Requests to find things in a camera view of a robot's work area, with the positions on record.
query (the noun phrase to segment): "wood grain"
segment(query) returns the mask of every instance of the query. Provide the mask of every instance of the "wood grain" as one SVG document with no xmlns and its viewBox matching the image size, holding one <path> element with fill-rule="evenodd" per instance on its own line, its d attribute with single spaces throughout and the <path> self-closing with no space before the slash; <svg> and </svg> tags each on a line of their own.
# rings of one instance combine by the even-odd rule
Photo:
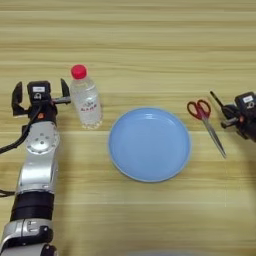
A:
<svg viewBox="0 0 256 256">
<path fill-rule="evenodd" d="M 256 82 L 254 0 L 94 0 L 0 2 L 0 142 L 17 138 L 10 95 L 19 81 L 49 80 L 54 95 L 70 67 L 88 66 L 104 122 L 84 131 L 72 106 L 60 106 L 62 144 L 54 212 L 60 255 L 255 255 L 256 146 L 234 130 L 209 97 L 224 102 Z M 208 99 L 224 161 L 186 103 Z M 114 121 L 139 106 L 179 116 L 193 141 L 191 161 L 175 179 L 138 183 L 121 175 L 107 152 Z M 23 147 L 1 155 L 0 187 L 15 187 Z M 13 198 L 1 199 L 0 230 Z"/>
</svg>

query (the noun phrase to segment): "silver robot arm segment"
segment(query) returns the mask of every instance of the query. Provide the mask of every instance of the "silver robot arm segment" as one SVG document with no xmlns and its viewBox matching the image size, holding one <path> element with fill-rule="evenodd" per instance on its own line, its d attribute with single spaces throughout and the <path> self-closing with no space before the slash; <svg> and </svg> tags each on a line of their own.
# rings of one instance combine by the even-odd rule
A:
<svg viewBox="0 0 256 256">
<path fill-rule="evenodd" d="M 30 126 L 25 140 L 26 159 L 20 171 L 10 222 L 4 228 L 0 256 L 57 255 L 56 248 L 49 244 L 53 239 L 52 214 L 60 144 L 55 104 L 70 103 L 70 97 L 63 95 L 54 102 L 55 99 L 50 97 L 50 84 L 47 83 L 32 82 L 28 85 L 29 111 L 34 111 L 33 100 L 36 101 L 35 108 L 38 108 L 40 98 L 42 112 Z M 38 91 L 45 94 L 38 97 Z"/>
</svg>

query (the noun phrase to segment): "plastic plate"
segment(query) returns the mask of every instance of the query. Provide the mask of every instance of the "plastic plate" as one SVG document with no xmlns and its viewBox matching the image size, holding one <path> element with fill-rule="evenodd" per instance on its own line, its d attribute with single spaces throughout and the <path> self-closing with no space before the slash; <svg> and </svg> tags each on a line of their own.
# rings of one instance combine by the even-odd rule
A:
<svg viewBox="0 0 256 256">
<path fill-rule="evenodd" d="M 127 112 L 113 125 L 108 141 L 115 166 L 138 181 L 159 182 L 187 164 L 191 141 L 175 115 L 157 108 Z"/>
</svg>

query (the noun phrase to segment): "scissor blade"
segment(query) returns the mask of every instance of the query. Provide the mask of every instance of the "scissor blade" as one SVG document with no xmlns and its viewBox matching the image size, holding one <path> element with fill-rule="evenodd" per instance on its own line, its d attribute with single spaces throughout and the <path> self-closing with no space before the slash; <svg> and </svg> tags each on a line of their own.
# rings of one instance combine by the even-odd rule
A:
<svg viewBox="0 0 256 256">
<path fill-rule="evenodd" d="M 202 121 L 203 121 L 203 123 L 204 123 L 204 125 L 205 125 L 207 131 L 209 132 L 209 134 L 210 134 L 212 140 L 214 141 L 215 145 L 216 145 L 217 148 L 219 149 L 221 155 L 222 155 L 224 158 L 226 158 L 226 157 L 227 157 L 226 152 L 225 152 L 225 150 L 224 150 L 224 148 L 223 148 L 223 146 L 222 146 L 222 144 L 221 144 L 221 142 L 220 142 L 220 140 L 219 140 L 219 137 L 218 137 L 218 135 L 216 134 L 215 130 L 214 130 L 213 127 L 209 124 L 208 119 L 203 118 Z"/>
</svg>

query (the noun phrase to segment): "plastic water bottle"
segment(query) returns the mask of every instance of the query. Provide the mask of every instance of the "plastic water bottle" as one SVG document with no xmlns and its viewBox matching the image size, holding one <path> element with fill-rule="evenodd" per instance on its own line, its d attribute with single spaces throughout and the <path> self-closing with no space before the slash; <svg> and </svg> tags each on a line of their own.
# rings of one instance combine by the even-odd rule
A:
<svg viewBox="0 0 256 256">
<path fill-rule="evenodd" d="M 70 96 L 80 121 L 84 128 L 98 128 L 102 122 L 98 90 L 92 79 L 87 76 L 85 66 L 75 65 L 71 74 L 74 80 L 70 85 Z"/>
</svg>

